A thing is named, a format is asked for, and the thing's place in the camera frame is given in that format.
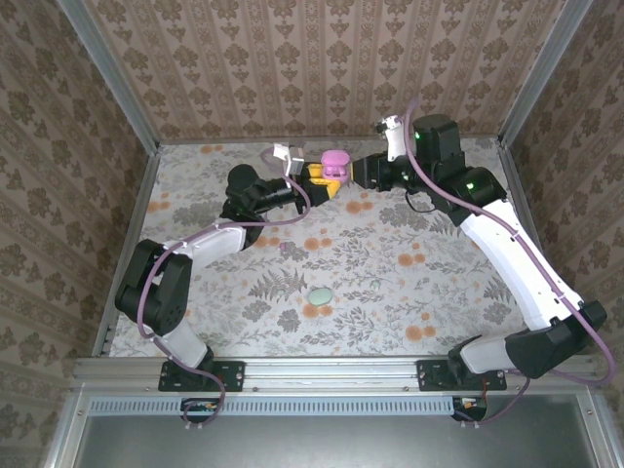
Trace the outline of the grey sheet metal tray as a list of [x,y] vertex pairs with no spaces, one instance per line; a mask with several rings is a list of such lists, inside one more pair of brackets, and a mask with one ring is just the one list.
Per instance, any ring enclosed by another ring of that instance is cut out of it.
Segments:
[[45,468],[624,468],[598,395],[528,395],[501,418],[452,415],[90,416],[70,398]]

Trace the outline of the aluminium side rail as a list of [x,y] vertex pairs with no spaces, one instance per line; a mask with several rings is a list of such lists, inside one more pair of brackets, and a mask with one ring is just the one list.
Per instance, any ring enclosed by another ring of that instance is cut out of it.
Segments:
[[574,316],[580,297],[545,258],[511,151],[500,145],[499,156],[511,200],[496,213],[516,233],[497,232],[491,261],[520,307],[526,334],[534,341],[562,341],[580,330]]
[[160,152],[159,150],[156,150],[156,152],[151,154],[147,160],[145,173],[142,178],[138,194],[136,196],[136,203],[128,225],[126,238],[120,253],[119,260],[117,262],[111,287],[101,315],[97,336],[91,353],[91,356],[94,358],[99,358],[102,356],[106,357],[110,350],[111,338],[109,337],[109,334],[115,331],[118,317],[118,311],[114,305],[115,294],[117,292],[117,288],[121,284],[123,275],[126,271],[126,268],[132,257],[134,248],[140,237],[142,225],[150,201],[150,196],[153,190],[153,186],[155,184],[156,175],[160,165],[160,159]]

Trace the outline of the long aluminium mounting rail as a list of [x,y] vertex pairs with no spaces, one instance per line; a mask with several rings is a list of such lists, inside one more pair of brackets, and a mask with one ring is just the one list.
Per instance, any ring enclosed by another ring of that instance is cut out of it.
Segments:
[[[242,393],[276,396],[399,395],[419,391],[426,357],[251,358],[245,363]],[[164,358],[84,358],[77,361],[71,387],[108,394],[158,390]]]

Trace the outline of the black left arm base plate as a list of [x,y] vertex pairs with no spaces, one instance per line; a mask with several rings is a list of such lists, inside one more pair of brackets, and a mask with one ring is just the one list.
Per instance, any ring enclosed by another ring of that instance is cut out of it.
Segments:
[[[241,392],[245,380],[245,366],[243,361],[215,361],[209,360],[200,365],[199,370],[209,372],[216,377],[227,392]],[[161,367],[158,382],[161,392],[218,392],[218,384],[212,379],[185,370],[177,364],[168,361]]]

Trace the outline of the floral patterned table cover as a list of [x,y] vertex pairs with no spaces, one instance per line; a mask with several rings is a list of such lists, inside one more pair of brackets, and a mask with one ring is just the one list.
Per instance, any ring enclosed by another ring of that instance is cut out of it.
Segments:
[[[236,165],[276,176],[259,158],[270,146],[161,146],[139,239],[176,241],[214,223]],[[250,248],[195,271],[186,321],[219,357],[439,355],[523,329],[480,248],[446,215],[425,213],[425,194],[409,197],[416,212],[404,194],[353,183],[304,220],[264,228]],[[332,290],[329,304],[308,302],[316,288]]]

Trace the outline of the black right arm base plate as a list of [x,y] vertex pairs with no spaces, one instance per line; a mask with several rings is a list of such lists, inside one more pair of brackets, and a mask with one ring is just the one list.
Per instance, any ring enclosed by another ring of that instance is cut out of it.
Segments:
[[490,370],[473,373],[464,365],[449,359],[416,362],[420,391],[502,391],[507,389],[505,372]]

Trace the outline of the pink earbud charging case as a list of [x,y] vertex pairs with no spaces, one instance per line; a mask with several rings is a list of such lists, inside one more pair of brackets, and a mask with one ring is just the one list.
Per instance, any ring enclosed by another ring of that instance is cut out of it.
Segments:
[[344,183],[345,166],[350,162],[350,155],[344,150],[332,149],[325,151],[321,156],[323,178],[339,180]]

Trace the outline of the aluminium corner post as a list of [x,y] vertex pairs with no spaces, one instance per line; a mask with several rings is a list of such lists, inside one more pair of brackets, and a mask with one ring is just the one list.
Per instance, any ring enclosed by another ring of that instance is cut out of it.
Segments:
[[552,77],[593,0],[565,0],[561,12],[537,55],[525,82],[505,118],[498,139],[509,147]]
[[149,157],[154,156],[158,151],[160,139],[142,109],[137,93],[126,78],[122,65],[114,56],[109,42],[87,8],[86,0],[58,0],[58,3],[146,153]]

